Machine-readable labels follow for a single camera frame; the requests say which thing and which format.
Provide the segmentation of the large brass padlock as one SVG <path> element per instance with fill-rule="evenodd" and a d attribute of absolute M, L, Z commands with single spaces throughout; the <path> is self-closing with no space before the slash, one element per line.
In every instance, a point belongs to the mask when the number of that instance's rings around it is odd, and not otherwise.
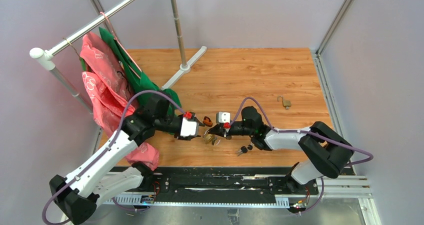
<path fill-rule="evenodd" d="M 215 144 L 215 141 L 217 140 L 214 134 L 209 133 L 209 130 L 205 131 L 202 138 L 205 144 L 212 145 L 212 146 Z"/>

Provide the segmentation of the black-headed key bunch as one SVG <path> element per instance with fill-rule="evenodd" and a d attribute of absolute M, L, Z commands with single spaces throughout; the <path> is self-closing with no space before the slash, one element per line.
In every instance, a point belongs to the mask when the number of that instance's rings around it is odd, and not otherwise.
<path fill-rule="evenodd" d="M 251 151 L 253 149 L 253 145 L 249 144 L 248 146 L 242 146 L 235 154 L 237 156 L 243 155 L 248 153 L 249 151 Z"/>

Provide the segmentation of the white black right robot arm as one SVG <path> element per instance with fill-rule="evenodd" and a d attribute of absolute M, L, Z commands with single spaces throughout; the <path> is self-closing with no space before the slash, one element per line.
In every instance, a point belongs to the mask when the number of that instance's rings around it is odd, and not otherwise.
<path fill-rule="evenodd" d="M 307 159 L 297 162 L 284 177 L 286 189 L 298 194 L 308 182 L 322 176 L 335 179 L 354 154 L 350 144 L 327 126 L 316 121 L 299 130 L 283 129 L 277 132 L 263 122 L 262 115 L 253 106 L 241 110 L 240 121 L 226 121 L 227 112 L 217 114 L 216 125 L 208 134 L 230 139 L 233 136 L 248 136 L 259 150 L 298 150 Z"/>

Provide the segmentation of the orange black Opel padlock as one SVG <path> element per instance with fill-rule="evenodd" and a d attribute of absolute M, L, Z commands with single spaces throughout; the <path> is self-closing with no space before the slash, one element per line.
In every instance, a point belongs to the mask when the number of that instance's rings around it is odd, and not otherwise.
<path fill-rule="evenodd" d="M 213 122 L 212 122 L 212 120 L 211 120 L 208 116 L 205 116 L 205 117 L 203 118 L 202 123 L 203 123 L 206 127 L 209 127 L 209 128 L 211 128 L 211 127 L 213 126 Z"/>

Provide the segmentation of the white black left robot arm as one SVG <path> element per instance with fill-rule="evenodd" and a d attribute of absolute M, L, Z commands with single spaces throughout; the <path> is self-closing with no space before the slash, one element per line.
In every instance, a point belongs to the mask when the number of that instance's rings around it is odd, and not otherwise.
<path fill-rule="evenodd" d="M 199 137 L 202 126 L 194 112 L 184 111 L 166 93 L 154 90 L 136 93 L 124 108 L 111 138 L 74 171 L 64 177 L 57 174 L 50 180 L 51 198 L 42 210 L 43 222 L 51 224 L 47 219 L 51 203 L 56 204 L 68 221 L 80 225 L 105 201 L 127 190 L 149 191 L 153 186 L 153 169 L 142 162 L 109 178 L 105 175 L 156 131 L 171 133 L 177 140 L 190 141 Z"/>

